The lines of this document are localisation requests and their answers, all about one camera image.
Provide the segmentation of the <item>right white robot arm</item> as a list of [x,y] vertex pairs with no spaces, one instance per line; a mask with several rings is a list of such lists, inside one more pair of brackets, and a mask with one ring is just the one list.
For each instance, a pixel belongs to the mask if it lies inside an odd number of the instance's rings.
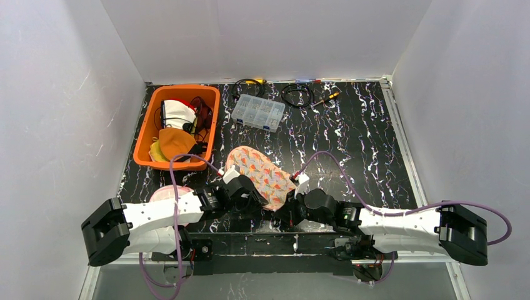
[[336,233],[360,237],[362,246],[375,253],[421,251],[472,266],[488,264],[487,222],[461,204],[412,212],[337,201],[315,189],[289,192],[274,215],[290,225],[303,220],[326,224]]

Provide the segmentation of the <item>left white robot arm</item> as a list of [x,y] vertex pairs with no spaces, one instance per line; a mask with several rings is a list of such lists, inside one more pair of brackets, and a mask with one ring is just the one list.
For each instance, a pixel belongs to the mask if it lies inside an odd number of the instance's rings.
[[82,222],[88,264],[104,266],[124,254],[182,251],[180,227],[220,218],[229,212],[263,208],[267,200],[244,175],[184,191],[170,186],[170,195],[147,203],[104,201]]

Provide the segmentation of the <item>orange bra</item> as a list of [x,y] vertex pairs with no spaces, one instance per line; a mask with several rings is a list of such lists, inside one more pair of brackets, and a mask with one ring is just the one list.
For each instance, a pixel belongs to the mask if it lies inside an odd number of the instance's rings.
[[170,161],[177,154],[203,155],[208,148],[206,142],[198,142],[196,138],[183,129],[167,127],[159,132],[162,153]]

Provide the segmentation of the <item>white mesh laundry bag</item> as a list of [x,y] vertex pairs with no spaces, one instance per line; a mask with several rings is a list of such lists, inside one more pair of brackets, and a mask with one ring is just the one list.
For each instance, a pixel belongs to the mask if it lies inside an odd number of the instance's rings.
[[[191,189],[190,187],[177,186],[177,193],[179,194],[179,196],[183,196],[183,195],[185,195],[187,193],[190,193],[190,192],[193,192],[193,189]],[[149,202],[153,203],[153,202],[156,202],[156,201],[163,201],[163,200],[166,200],[166,199],[175,200],[175,192],[174,192],[174,186],[173,185],[163,186],[163,187],[160,187],[159,189],[157,189],[153,193],[153,195],[150,197]]]

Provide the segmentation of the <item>floral pink fabric pouch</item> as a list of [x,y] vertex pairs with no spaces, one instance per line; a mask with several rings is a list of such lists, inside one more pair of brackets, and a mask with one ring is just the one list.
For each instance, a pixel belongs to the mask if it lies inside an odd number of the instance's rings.
[[228,154],[225,170],[233,165],[253,182],[265,199],[264,209],[280,209],[286,202],[288,192],[296,188],[289,173],[276,166],[265,154],[249,146],[236,147]]

